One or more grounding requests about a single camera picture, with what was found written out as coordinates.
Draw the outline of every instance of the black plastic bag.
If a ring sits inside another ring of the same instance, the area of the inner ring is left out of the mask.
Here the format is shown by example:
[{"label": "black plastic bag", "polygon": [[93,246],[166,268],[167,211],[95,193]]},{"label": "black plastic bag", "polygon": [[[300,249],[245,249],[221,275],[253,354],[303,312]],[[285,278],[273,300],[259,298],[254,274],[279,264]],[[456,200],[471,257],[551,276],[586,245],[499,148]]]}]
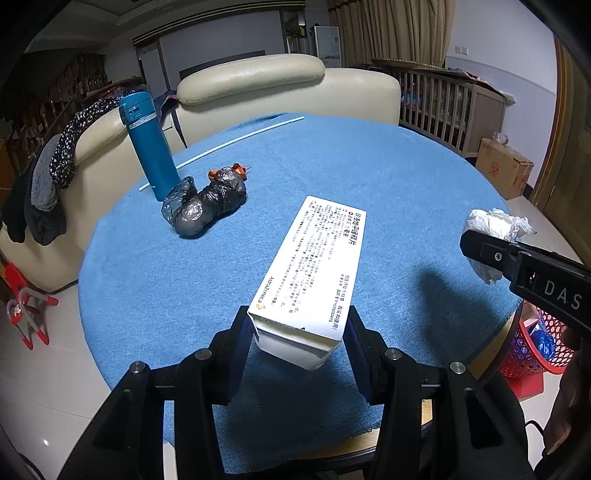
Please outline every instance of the black plastic bag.
[{"label": "black plastic bag", "polygon": [[246,202],[246,186],[241,175],[226,167],[215,172],[202,191],[193,177],[185,177],[164,199],[162,216],[182,238],[194,238],[215,219],[234,212]]}]

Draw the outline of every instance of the teal water bottle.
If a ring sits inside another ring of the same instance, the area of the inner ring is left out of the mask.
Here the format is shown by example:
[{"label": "teal water bottle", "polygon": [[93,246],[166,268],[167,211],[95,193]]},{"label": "teal water bottle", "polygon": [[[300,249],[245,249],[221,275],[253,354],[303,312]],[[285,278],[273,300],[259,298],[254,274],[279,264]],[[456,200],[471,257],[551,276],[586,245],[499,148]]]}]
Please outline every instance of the teal water bottle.
[{"label": "teal water bottle", "polygon": [[119,114],[121,121],[127,127],[129,138],[154,196],[156,200],[162,202],[166,194],[181,179],[160,128],[154,101],[148,92],[137,92],[121,97]]}]

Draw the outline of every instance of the wooden door frame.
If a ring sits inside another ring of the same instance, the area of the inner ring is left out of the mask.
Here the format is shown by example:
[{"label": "wooden door frame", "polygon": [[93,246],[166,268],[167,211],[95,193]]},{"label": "wooden door frame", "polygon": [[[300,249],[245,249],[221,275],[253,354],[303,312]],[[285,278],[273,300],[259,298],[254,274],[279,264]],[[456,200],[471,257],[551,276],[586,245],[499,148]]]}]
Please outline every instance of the wooden door frame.
[{"label": "wooden door frame", "polygon": [[554,189],[569,140],[574,102],[574,61],[558,38],[556,45],[556,107],[550,142],[530,202],[543,211]]}]

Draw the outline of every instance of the round table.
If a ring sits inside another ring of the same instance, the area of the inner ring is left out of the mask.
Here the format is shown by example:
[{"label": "round table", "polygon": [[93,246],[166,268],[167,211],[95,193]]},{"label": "round table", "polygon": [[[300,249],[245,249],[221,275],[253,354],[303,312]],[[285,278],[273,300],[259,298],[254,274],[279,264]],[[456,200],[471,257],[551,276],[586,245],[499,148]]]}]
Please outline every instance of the round table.
[{"label": "round table", "polygon": [[[175,155],[177,164],[298,115],[271,115]],[[354,304],[389,346],[418,362],[469,363],[506,328],[517,297],[487,286],[459,249],[473,208],[507,210],[495,189],[447,148],[401,127],[351,118],[304,120],[225,147],[182,169],[248,166],[248,200],[199,239],[180,239],[138,182],[101,219],[79,277],[86,341],[107,384],[129,364],[175,364],[207,346],[249,304],[308,195],[367,211]],[[239,392],[215,407],[224,467],[259,471],[379,426],[341,346],[309,372],[252,346]],[[164,437],[173,440],[173,409]]]}]

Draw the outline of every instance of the white tissue paper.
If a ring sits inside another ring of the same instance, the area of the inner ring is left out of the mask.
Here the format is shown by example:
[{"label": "white tissue paper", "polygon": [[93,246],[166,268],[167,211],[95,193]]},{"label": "white tissue paper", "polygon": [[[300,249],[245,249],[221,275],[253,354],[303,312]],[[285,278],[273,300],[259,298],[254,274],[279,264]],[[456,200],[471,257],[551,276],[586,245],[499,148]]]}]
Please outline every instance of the white tissue paper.
[{"label": "white tissue paper", "polygon": [[[466,230],[474,230],[507,240],[508,242],[515,242],[524,235],[535,235],[536,233],[527,221],[527,218],[513,217],[498,208],[492,209],[489,212],[472,210],[464,225],[463,231],[465,232]],[[471,258],[468,261],[474,272],[476,272],[476,275],[489,285],[500,280],[503,276],[496,268],[481,264]]]}]

